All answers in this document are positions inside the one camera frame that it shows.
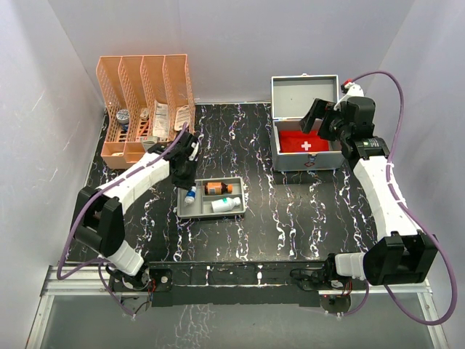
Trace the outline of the white pill bottle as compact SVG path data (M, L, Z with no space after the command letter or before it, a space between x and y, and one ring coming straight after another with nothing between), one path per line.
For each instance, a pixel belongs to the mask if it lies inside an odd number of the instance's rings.
M211 208L213 210L213 213L223 213L233 210L234 208L240 206L240 204L241 199L239 197L227 197L212 201Z

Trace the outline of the grey plastic divided tray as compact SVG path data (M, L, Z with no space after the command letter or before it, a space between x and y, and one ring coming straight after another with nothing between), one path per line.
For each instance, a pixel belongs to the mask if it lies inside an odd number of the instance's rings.
M207 182L223 182L225 184L231 184L233 187L231 194L223 194L218 196L207 196L204 194L204 185ZM184 199L185 194L189 190L178 188L177 189L177 216L180 219L193 219L193 218L213 218L213 217L228 217L234 215L242 215L246 211L245 197L243 188L243 179L241 177L223 177L223 178L205 178L196 179L195 184L197 187L197 193L195 202L191 205L185 205ZM222 198L235 198L241 199L240 206L234 208L229 212L213 213L211 208L212 201Z

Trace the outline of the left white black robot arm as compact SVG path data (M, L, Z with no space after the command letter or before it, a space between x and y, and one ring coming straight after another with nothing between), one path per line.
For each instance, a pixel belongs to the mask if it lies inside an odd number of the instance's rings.
M200 143L186 131L171 143L156 143L123 174L98 188L78 193L70 237L110 264L113 277L127 287L148 286L148 263L126 240L124 215L134 202L155 184L171 179L176 188L190 190L195 184Z

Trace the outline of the red first aid pouch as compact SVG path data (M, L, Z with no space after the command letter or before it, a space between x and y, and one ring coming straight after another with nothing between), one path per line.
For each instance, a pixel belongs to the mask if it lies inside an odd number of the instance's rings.
M280 150L282 153L319 153L329 151L327 140L320 138L316 130L305 134L298 130L278 132Z

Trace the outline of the grey metal medicine case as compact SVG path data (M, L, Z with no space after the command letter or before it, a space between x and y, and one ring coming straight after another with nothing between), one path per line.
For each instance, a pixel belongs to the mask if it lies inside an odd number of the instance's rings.
M338 169L341 146L318 135L322 120L306 116L316 99L339 99L336 75L273 76L271 78L272 168L276 172Z

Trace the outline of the brown syrup bottle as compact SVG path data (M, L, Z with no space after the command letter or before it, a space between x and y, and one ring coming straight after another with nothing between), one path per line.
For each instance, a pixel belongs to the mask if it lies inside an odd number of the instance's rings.
M231 194L233 186L223 182L207 182L204 185L204 194L207 196L218 196L223 194Z

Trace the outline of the small blue label bottle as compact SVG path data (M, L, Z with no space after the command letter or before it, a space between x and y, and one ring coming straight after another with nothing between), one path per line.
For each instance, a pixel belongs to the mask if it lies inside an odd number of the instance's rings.
M192 186L185 194L185 199L184 203L185 205L191 205L195 202L196 198L196 193L197 193L197 187L194 185Z

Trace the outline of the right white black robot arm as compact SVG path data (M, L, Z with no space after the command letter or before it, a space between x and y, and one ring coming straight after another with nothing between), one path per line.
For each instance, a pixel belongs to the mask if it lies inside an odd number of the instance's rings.
M377 242L367 252L332 254L324 280L338 289L349 278L369 284L417 284L424 281L437 255L433 240L400 208L386 179L389 149L373 134L376 109L369 97L349 97L340 104L317 98L299 122L303 133L321 121L318 136L337 141L353 175L363 187L376 224Z

